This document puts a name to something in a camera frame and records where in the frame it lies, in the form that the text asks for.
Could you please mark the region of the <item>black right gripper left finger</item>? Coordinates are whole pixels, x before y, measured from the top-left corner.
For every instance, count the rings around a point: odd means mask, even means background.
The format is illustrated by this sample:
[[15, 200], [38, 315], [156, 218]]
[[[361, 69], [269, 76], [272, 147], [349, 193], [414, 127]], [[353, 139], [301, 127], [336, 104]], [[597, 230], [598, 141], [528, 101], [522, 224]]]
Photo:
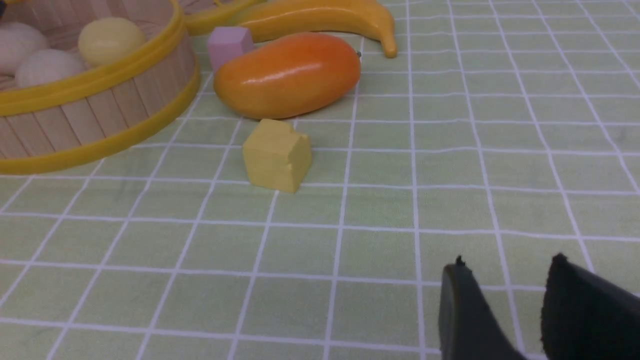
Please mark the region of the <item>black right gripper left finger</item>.
[[460, 255], [443, 267], [438, 333], [442, 360], [525, 359], [503, 333]]

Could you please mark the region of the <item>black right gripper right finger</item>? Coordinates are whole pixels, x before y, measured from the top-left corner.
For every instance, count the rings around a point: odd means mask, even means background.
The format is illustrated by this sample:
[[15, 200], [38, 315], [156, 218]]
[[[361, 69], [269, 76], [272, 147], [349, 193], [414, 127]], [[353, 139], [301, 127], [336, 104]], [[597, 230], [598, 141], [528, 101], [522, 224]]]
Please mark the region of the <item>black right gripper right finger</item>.
[[640, 300], [558, 253], [545, 285], [541, 342], [549, 360], [637, 360]]

